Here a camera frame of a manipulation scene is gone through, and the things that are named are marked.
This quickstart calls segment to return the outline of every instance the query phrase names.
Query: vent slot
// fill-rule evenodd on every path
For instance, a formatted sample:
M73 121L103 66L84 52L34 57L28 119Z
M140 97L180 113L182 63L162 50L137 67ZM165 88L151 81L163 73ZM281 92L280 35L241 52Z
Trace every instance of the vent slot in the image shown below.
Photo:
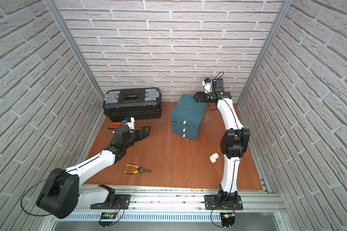
M64 219L57 219L57 221L99 221L102 212L73 212ZM116 219L120 219L123 211L117 215ZM221 222L220 213L212 213L213 222ZM158 222L211 222L210 212L200 213L158 213L158 212L129 212L125 211L124 216L120 221L158 221Z

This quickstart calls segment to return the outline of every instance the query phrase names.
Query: toolbox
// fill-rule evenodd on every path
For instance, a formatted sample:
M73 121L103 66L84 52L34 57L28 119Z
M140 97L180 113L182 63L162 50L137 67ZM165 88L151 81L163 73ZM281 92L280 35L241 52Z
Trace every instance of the toolbox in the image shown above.
M105 95L103 110L111 121L126 117L158 119L162 111L161 93L159 88L110 90Z
M195 102L193 96L182 95L172 113L172 132L196 141L207 103Z

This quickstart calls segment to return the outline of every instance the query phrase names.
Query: yellow-handled pliers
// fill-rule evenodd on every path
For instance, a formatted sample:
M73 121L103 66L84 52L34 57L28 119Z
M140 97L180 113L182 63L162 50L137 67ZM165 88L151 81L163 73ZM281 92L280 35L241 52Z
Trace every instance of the yellow-handled pliers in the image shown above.
M146 172L151 172L152 171L150 169L141 168L141 167L139 167L137 165L134 165L134 164L126 164L126 166L127 167L135 167L135 168L137 168L137 170L134 171L134 172L127 172L127 171L125 171L126 174L146 173Z

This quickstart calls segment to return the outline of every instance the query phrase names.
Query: mounting plate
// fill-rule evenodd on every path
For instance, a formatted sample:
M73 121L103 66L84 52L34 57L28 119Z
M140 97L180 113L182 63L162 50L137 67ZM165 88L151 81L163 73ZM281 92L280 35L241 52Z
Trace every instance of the mounting plate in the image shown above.
M217 203L218 201L218 197L217 195L204 195L204 201L205 201L205 205L206 205L206 210L212 210L215 206L218 206L219 204ZM235 210L243 210L243 204L242 204L242 199L241 197L238 195L236 197L236 202L235 204ZM215 210L233 210L232 206L228 206L227 209L224 209L225 206L222 206L222 208L217 207L215 208Z
M119 201L123 206L121 206L121 210L125 207L125 210L128 210L128 206L130 204L130 194L116 194L116 201ZM116 209L118 208L118 204L114 204L112 207L109 202L104 202L101 204L92 204L90 209Z

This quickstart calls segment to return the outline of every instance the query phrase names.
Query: white pipe fitting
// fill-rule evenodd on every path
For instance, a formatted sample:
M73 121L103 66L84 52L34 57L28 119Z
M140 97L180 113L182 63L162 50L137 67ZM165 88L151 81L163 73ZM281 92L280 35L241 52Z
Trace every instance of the white pipe fitting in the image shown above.
M209 160L212 162L212 164L214 162L217 161L217 159L220 158L219 155L217 154L217 152L213 153L210 157L209 157Z

